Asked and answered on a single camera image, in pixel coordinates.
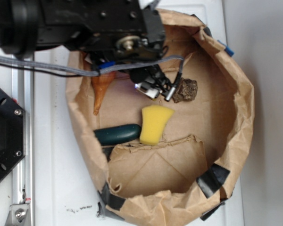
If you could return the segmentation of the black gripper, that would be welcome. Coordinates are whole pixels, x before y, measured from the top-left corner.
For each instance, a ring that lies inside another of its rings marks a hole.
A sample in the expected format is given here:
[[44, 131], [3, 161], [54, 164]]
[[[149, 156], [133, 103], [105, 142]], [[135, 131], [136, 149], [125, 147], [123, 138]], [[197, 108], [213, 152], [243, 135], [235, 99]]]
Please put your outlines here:
[[145, 34], [132, 34], [114, 39], [113, 49], [89, 52], [85, 61], [95, 68], [107, 68], [124, 63], [147, 63], [160, 60], [165, 54], [165, 30], [157, 10], [142, 10]]

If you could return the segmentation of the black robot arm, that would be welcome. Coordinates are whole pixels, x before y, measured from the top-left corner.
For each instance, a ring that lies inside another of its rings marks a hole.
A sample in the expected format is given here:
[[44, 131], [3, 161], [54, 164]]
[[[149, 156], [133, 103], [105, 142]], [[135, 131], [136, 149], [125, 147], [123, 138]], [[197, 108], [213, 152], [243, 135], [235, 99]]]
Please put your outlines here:
[[35, 52], [64, 46], [102, 64], [153, 64], [164, 55], [165, 30], [155, 7], [137, 0], [0, 0], [0, 65], [79, 74], [79, 70], [28, 61]]

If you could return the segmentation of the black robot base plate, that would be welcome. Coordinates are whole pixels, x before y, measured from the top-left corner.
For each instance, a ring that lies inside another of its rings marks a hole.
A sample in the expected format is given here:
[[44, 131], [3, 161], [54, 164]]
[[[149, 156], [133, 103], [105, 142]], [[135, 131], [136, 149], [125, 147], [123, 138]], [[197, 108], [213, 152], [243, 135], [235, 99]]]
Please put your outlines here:
[[24, 115], [25, 110], [0, 88], [0, 182], [24, 157]]

